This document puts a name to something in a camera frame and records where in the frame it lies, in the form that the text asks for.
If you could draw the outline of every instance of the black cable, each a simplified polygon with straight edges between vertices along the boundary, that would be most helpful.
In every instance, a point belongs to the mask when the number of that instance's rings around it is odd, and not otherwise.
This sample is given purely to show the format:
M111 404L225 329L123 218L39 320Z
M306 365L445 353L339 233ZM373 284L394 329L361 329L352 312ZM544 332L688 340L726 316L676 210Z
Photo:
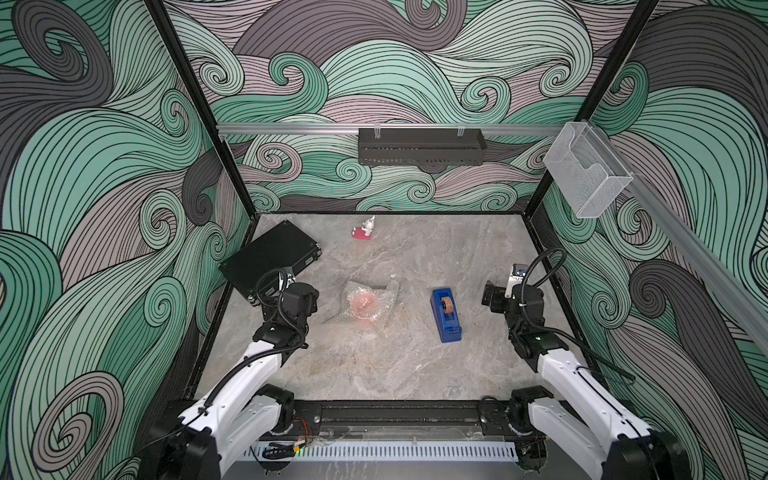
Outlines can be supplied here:
M547 273L546 273L546 274L545 274L545 275L544 275L544 276L543 276L541 279L539 279L539 281L538 281L538 282L534 283L534 284L533 284L533 287L534 287L534 288L538 288L538 287L539 287L539 285L541 285L542 283L546 282L546 281L549 279L549 277L550 277L550 276L552 276L552 274L553 274L554 272L558 271L558 268L560 268L561 266L563 266L563 263L565 263L565 258L566 258L567 256L568 256L568 255L566 255L566 254L562 254L562 255L560 255L560 258L558 259L558 262L557 262L557 263L556 263L556 264L555 264L555 265L554 265L554 266L553 266L551 269L549 269L549 271L548 271L548 272L547 272Z
M552 332L552 333L554 333L556 335L562 336L563 338L570 340L573 344L575 344L577 347L579 347L583 352L586 352L589 355L592 355L598 362L602 363L603 365L605 365L609 369L611 369L611 370L615 371L616 373L618 373L619 375L623 376L625 379L629 379L631 382L634 382L634 380L635 380L635 376L634 375L629 373L627 370L622 369L620 366L616 365L612 361L610 361L608 359L605 359L602 356L598 355L593 349L589 348L588 346L586 346L582 342L576 340L576 338L573 337L570 333L566 333L563 330L552 328L550 326L536 325L535 323L533 323L533 321L531 321L530 318L528 318L528 310L527 310L527 307L525 305L525 287L528 285L528 279L531 277L531 273L533 273L534 268L544 258L546 258L550 254L556 253L556 252L559 252L561 254L560 261L558 262L557 266L556 267L552 267L549 270L548 275L545 276L544 279L542 279L542 280L546 280L550 275L553 274L554 271L556 271L558 268L560 268L560 266L562 266L562 264L565 262L565 258L568 256L568 252L565 250L565 248L563 248L563 247L552 247L552 248L546 249L545 251L541 252L541 254L538 257L536 257L533 260L533 262L531 262L530 265L528 265L528 269L525 271L525 275L523 276L523 280L522 280L522 282L520 284L520 302L519 302L520 312L522 313L523 319L528 323L529 326L531 326L534 329L542 329L542 330L544 330L546 332Z
M603 380L610 380L611 382L616 383L617 385L623 385L623 386L632 386L634 385L634 382L619 382L618 380L609 379L605 376L603 372L595 372L593 369L589 368L588 366L579 365L576 367L576 371L578 372L580 369L587 370L593 377L594 376L600 376L603 378Z
M163 435L159 439L152 440L151 442L147 443L145 446L143 446L140 449L138 449L138 451L136 453L134 453L134 456L136 456L139 453L141 453L142 451L144 451L144 449L147 448L148 446L154 445L155 443L158 443L160 440L165 440L168 437L176 435L177 433L181 433L188 425L194 423L195 420L199 419L206 412L207 412L206 410L201 410L200 413L198 413L197 416L195 418L193 418L191 422L187 423L186 425L182 425L181 427L179 427L178 429L172 431L168 435Z
M482 397L480 399L480 403L487 402L487 401L498 403L498 406L500 406L502 408L502 412L506 412L507 407L505 407L504 404L502 403L502 401L497 399L496 397L490 396L490 395L486 395L486 396L484 396L484 397Z
M635 434L637 435L637 443L640 444L640 447L645 452L645 457L648 459L648 463L650 463L650 467L654 470L654 475L656 477L656 480L661 480L661 476L659 475L659 471L656 470L656 462L654 462L654 457L650 453L650 449L648 448L648 445L643 442L643 436L640 435L640 432L637 431L637 429L632 425L632 422L627 420L627 424L634 430Z
M306 344L304 343L304 340L306 339L306 334L304 331L302 331L295 323L293 323L289 318L288 315L286 315L285 310L283 310L283 293L280 292L280 296L277 300L277 312L280 315L280 318L283 319L283 321L291 327L298 335L299 335L299 341L295 342L293 345L288 345L284 347L280 347L278 349L271 349L271 350L265 350L263 352L259 352L255 355L249 356L245 358L242 362L235 365L227 374L219 380L219 382L216 384L213 390L210 391L210 394L208 398L205 399L205 402L203 403L203 407L208 408L211 405L214 404L215 398L221 393L221 390L224 388L224 386L229 382L237 373L249 366L251 363L256 362L258 359L262 359L265 356L270 355L278 355L282 353L293 353L297 351L299 348L306 348Z
M270 303L267 302L262 296L261 296L261 286L264 283L264 280L271 275L272 273L277 273L277 291L280 291L280 277L282 276L281 273L285 273L282 268L273 268L271 270L267 270L264 272L264 275L260 276L259 279L256 281L256 287L254 290L256 291L256 298L261 302L262 305L271 306L271 307L277 307L277 302Z
M291 458L296 456L296 452L293 450L293 444L283 445L276 442L271 442L269 447L271 449L264 449L261 452L261 456L265 460L282 460L283 458Z

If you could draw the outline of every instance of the white cable tray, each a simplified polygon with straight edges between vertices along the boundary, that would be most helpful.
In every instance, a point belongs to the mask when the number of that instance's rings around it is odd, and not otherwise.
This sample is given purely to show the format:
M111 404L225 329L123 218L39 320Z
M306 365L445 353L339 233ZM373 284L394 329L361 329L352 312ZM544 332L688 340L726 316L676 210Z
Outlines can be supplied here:
M269 462L261 456L269 442L258 442L244 452L243 461ZM511 442L425 441L409 440L367 442L334 440L323 445L310 445L296 456L284 459L291 462L403 462L440 460L442 462L517 462L515 444Z

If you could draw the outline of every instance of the gray marble surface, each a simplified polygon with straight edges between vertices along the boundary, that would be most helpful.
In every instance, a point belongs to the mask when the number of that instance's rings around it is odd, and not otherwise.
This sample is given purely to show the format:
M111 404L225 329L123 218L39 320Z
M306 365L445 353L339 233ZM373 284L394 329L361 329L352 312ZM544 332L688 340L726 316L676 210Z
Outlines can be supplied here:
M518 215L379 215L371 240L350 232L365 214L290 214L261 217L256 237L285 218L323 248L320 260L297 277L320 291L309 318L310 347L295 352L270 383L298 399L509 398L512 389L551 386L520 359L507 339L504 317L480 304L486 280L506 284L513 263L536 257ZM543 275L539 267L533 278ZM398 296L385 325L350 321L348 281L382 288L395 280ZM452 289L462 340L441 343L429 304L436 288ZM570 332L549 282L548 326ZM200 398L240 359L262 323L260 308L233 292L197 390Z

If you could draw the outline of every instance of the red and white toy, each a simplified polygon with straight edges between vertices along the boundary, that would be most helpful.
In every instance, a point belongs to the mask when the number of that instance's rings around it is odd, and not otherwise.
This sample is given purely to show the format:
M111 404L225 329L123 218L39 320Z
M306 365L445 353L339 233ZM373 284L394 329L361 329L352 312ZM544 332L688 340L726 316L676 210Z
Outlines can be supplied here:
M359 238L361 240L371 240L371 232L373 232L373 219L376 215L370 217L368 220L362 223L362 227L355 227L352 229L352 237Z

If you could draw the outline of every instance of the wave pattern wallpaper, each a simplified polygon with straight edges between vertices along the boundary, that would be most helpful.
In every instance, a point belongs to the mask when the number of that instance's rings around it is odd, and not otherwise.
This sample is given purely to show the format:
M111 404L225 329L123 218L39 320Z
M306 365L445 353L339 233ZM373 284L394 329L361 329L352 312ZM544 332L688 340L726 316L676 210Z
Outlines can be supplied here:
M697 0L665 1L662 11ZM634 0L166 0L219 122L572 121ZM259 210L522 210L551 138L362 167L341 135L228 137Z
M248 218L142 0L0 2L2 478L131 478Z
M768 5L714 1L658 15L593 120L634 171L768 310ZM768 473L768 360L633 198L577 220L559 190L535 227L618 398L675 432L694 478Z

